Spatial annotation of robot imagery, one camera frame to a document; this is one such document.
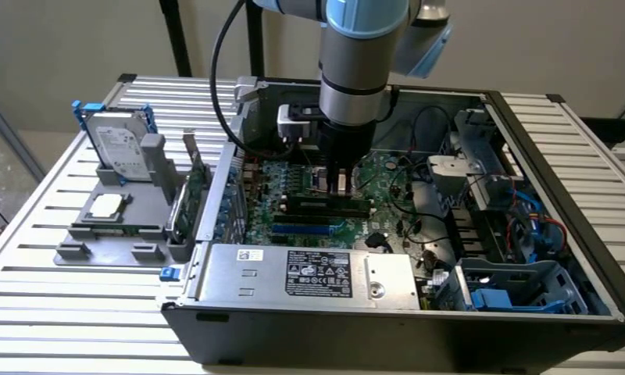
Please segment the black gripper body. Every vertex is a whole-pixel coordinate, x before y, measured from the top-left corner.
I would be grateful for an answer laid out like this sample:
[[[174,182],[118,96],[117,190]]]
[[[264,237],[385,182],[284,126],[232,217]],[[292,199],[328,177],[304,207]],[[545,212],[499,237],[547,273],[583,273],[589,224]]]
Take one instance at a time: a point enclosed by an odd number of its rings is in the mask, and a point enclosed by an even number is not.
[[[376,122],[346,126],[324,120],[317,125],[316,144],[330,170],[348,170],[370,150]]]

